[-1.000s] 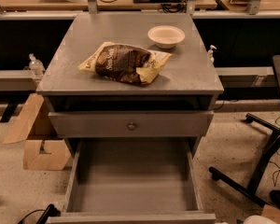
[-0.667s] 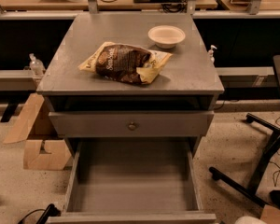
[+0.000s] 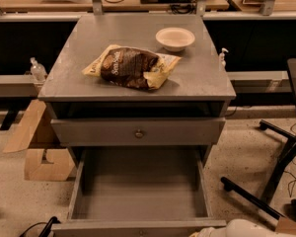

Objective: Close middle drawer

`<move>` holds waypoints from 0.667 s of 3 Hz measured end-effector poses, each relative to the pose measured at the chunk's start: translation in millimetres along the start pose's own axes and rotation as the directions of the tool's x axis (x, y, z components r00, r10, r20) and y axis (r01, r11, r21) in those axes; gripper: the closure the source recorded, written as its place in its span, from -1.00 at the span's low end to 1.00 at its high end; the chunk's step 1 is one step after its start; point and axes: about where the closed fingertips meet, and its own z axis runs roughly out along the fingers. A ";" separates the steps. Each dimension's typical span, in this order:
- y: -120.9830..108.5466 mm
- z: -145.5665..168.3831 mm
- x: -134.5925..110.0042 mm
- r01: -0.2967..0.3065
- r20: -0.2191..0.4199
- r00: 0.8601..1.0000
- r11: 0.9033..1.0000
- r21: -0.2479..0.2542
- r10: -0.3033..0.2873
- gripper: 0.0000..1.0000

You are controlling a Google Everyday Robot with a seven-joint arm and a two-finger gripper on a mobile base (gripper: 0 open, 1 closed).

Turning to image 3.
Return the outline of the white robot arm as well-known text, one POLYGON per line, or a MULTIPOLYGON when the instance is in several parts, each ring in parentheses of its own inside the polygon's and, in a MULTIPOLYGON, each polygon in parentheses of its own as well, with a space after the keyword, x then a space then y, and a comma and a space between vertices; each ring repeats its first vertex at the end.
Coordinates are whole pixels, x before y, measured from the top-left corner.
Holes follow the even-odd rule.
POLYGON ((188 237, 296 237, 296 222, 281 217, 274 230, 245 219, 231 220, 225 227, 203 228, 188 237))

